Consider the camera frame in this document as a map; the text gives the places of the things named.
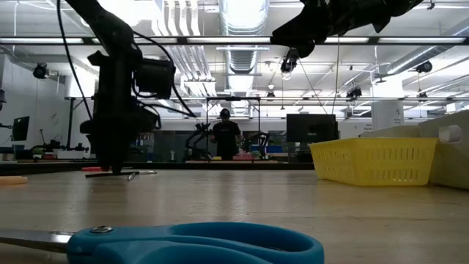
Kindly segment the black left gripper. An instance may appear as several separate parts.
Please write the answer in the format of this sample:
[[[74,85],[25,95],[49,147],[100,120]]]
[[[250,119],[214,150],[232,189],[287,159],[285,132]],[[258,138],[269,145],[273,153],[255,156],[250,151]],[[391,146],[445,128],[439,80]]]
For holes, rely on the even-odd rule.
[[[112,69],[102,69],[94,101],[92,119],[80,124],[80,132],[93,145],[129,145],[140,133],[161,127],[160,116],[145,109],[131,95],[131,74],[119,75]],[[96,158],[104,171],[120,173],[128,156],[126,147],[96,149]]]

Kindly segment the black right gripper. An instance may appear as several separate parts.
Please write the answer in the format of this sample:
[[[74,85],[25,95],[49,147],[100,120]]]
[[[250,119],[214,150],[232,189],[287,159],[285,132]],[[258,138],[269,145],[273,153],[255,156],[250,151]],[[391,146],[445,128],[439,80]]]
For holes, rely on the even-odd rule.
[[[421,0],[330,0],[303,1],[300,14],[272,32],[270,42],[293,45],[299,58],[306,58],[328,35],[372,25],[380,33],[391,21],[418,6]]]

